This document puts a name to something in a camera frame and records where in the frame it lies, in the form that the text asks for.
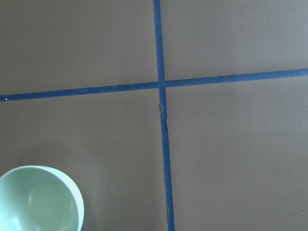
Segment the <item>green bowl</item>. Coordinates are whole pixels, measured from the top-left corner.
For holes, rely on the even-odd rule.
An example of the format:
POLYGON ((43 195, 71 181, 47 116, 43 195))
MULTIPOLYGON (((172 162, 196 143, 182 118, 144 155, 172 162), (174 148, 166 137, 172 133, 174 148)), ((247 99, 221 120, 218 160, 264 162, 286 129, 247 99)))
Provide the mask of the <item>green bowl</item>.
POLYGON ((1 176, 2 231, 79 231, 83 220, 82 194, 62 171, 22 166, 1 176))

